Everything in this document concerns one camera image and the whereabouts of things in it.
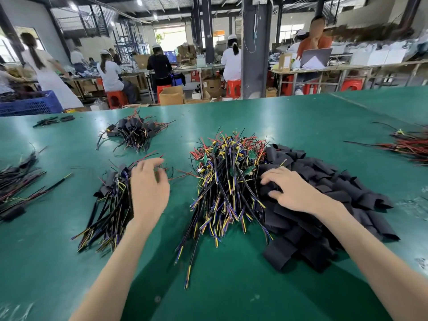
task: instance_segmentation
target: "orange shirt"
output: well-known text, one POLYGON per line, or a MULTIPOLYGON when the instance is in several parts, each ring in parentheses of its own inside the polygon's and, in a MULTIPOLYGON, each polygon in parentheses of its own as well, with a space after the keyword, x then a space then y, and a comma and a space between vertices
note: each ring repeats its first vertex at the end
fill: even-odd
MULTIPOLYGON (((322 35, 321 38, 318 41, 318 48, 330 48, 332 38, 329 36, 322 35)), ((311 38, 307 37, 302 40, 302 42, 299 45, 299 49, 297 50, 297 56, 302 58, 303 51, 311 48, 311 38)))

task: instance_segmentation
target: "green tabletop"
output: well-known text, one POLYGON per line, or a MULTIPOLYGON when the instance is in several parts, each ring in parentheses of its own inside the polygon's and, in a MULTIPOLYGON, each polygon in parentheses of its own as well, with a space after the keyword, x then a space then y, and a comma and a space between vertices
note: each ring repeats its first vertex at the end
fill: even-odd
MULTIPOLYGON (((373 107, 393 99, 388 110, 394 113, 409 97, 414 110, 424 108, 426 97, 415 96, 425 94, 422 88, 335 95, 358 98, 373 107)), ((212 137, 220 125, 227 134, 245 128, 246 135, 267 136, 271 142, 304 149, 310 156, 348 169, 367 187, 393 200, 395 208, 388 211, 387 219, 401 241, 387 246, 423 273, 418 262, 428 258, 428 201, 423 199, 428 190, 427 168, 414 167, 394 153, 343 143, 390 141, 389 128, 373 121, 405 130, 415 126, 389 116, 386 110, 376 112, 335 95, 148 107, 141 108, 141 114, 157 115, 162 122, 176 120, 153 139, 150 148, 164 154, 168 166, 176 169, 190 171, 189 151, 199 137, 212 137)), ((0 309, 6 304, 11 311, 19 306, 15 313, 19 318, 34 303, 28 321, 64 321, 79 305, 109 255, 101 257, 95 249, 78 254, 78 240, 70 238, 86 226, 93 193, 100 187, 98 177, 111 166, 109 159, 120 165, 143 156, 122 149, 113 154, 113 141, 96 151, 98 131, 132 112, 75 113, 74 121, 37 129, 31 126, 40 116, 0 118, 2 166, 27 156, 30 143, 39 150, 48 146, 38 162, 47 174, 28 193, 74 172, 52 193, 32 203, 26 214, 0 225, 0 309)), ((278 273, 261 255, 265 237, 257 225, 251 225, 246 235, 236 226, 217 249, 212 238, 205 236, 185 291, 189 257, 184 253, 173 266, 174 249, 191 216, 196 184, 193 177, 171 182, 168 207, 140 258, 124 321, 390 320, 345 253, 323 274, 297 260, 278 273)))

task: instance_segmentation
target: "laptop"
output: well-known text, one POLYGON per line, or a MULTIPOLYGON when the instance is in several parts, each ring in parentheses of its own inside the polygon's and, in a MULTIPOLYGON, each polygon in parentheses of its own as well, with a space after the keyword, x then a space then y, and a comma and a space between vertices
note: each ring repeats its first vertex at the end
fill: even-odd
POLYGON ((330 58, 332 48, 321 48, 321 49, 307 49, 302 54, 302 59, 300 60, 300 67, 302 68, 305 64, 314 56, 324 65, 327 66, 328 60, 330 58))

